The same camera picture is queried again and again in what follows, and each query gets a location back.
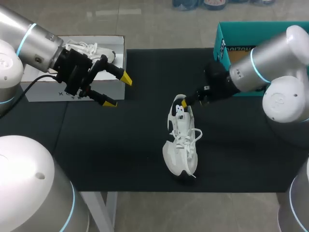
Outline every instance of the blue led ring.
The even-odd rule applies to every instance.
[[[295,210],[294,210],[294,208],[293,208],[293,205],[292,205],[291,191],[292,191],[292,186],[293,186],[293,183],[294,183],[295,179],[296,179],[296,177],[294,178],[294,180],[293,180],[293,182],[292,182],[292,184],[291,184],[290,192],[289,192],[290,206],[291,206],[291,209],[292,209],[292,213],[293,213],[293,215],[294,215],[296,221],[298,222],[299,226],[303,229],[304,232],[308,232],[308,231],[306,230],[306,228],[303,226],[303,224],[301,224],[300,220],[298,219],[298,217],[297,217],[297,215],[296,215],[296,213],[295,213]]]
[[[26,32],[26,34],[25,34],[23,40],[20,42],[20,45],[19,45],[18,50],[17,50],[17,52],[16,52],[16,55],[17,55],[17,56],[19,56],[21,47],[23,46],[23,44],[24,44],[26,38],[30,35],[32,29],[33,29],[36,25],[37,25],[36,23],[32,24],[31,27],[30,27],[30,28],[28,29],[28,31]]]
[[[67,225],[68,225],[68,223],[69,223],[69,221],[70,221],[70,219],[71,219],[71,217],[72,217],[73,210],[74,210],[74,205],[75,205],[75,191],[74,191],[74,187],[73,187],[72,182],[70,182],[70,183],[71,183],[72,189],[73,189],[73,203],[72,203],[72,209],[71,209],[71,212],[70,212],[70,214],[69,214],[69,217],[68,217],[66,223],[64,224],[64,226],[62,227],[62,229],[61,229],[59,232],[63,232],[63,231],[65,230],[65,228],[67,227]]]
[[[4,102],[0,102],[0,104],[5,104],[5,103],[8,103],[8,102],[10,102],[11,100],[13,100],[14,99],[14,97],[12,97],[11,99],[9,99],[9,100],[7,100],[7,101],[4,101]]]
[[[253,52],[253,50],[254,50],[254,49],[252,49],[251,52],[250,52],[250,59],[251,59],[251,64],[252,64],[252,67],[253,67],[254,71],[256,72],[256,74],[257,74],[263,81],[265,81],[266,83],[270,83],[270,81],[266,80],[266,79],[260,74],[260,72],[257,70],[257,68],[256,68],[256,66],[255,66],[255,64],[254,64],[254,62],[253,62],[253,57],[252,57],[252,52]]]

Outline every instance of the black cable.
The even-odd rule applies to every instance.
[[[0,115],[0,119],[3,118],[4,116],[6,116],[21,100],[22,98],[26,95],[26,93],[29,91],[29,89],[40,79],[44,78],[44,77],[52,77],[53,79],[56,80],[55,76],[52,75],[42,75],[39,76],[37,79],[35,79],[34,81],[31,82],[31,84],[25,89],[25,91],[18,97],[18,99],[6,110],[4,111],[3,114]]]

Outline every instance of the shoe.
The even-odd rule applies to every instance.
[[[98,47],[97,43],[86,44],[84,42],[76,42],[74,40],[69,40],[62,47],[64,47],[68,51],[70,51],[71,49],[74,49],[75,51],[81,54],[86,54],[88,58],[92,60],[93,63],[99,60],[101,58],[101,55],[106,55],[109,63],[112,63],[116,57],[116,54],[114,51],[108,48]]]
[[[165,164],[175,176],[193,176],[197,169],[196,141],[203,133],[194,128],[194,117],[190,106],[182,107],[186,96],[179,94],[173,101],[168,115],[169,139],[163,146]]]

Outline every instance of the black table mat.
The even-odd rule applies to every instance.
[[[53,153],[66,107],[67,102],[28,102],[24,98],[0,120],[0,136],[26,136],[38,141]]]
[[[80,191],[286,191],[308,157],[309,128],[270,122],[262,98],[195,105],[197,179],[170,175],[162,155],[176,94],[202,86],[212,49],[128,50],[133,86],[117,108],[69,102],[54,157]]]

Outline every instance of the shoelace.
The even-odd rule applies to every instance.
[[[192,132],[192,131],[198,131],[198,132],[200,132],[200,135],[197,138],[195,138],[195,140],[193,140],[191,142],[190,141],[191,140],[190,132]],[[187,173],[189,175],[193,176],[194,178],[196,178],[190,172],[190,169],[189,169],[189,166],[188,166],[188,159],[192,159],[192,153],[193,153],[193,150],[195,148],[195,143],[196,143],[197,140],[199,140],[202,137],[203,132],[200,129],[192,128],[192,129],[188,130],[188,133],[179,133],[178,135],[176,135],[175,130],[173,130],[172,134],[173,134],[173,136],[176,140],[176,148],[184,148],[185,151],[186,151],[187,156],[183,157],[183,162],[184,162]]]
[[[72,48],[77,49],[78,52],[82,52],[88,56],[95,55],[97,48],[98,48],[97,43],[94,43],[94,44],[86,44],[84,42],[79,42],[78,44],[73,44],[73,43],[77,43],[77,42],[73,40],[69,40],[65,44],[66,49],[68,50],[69,47],[72,47]]]

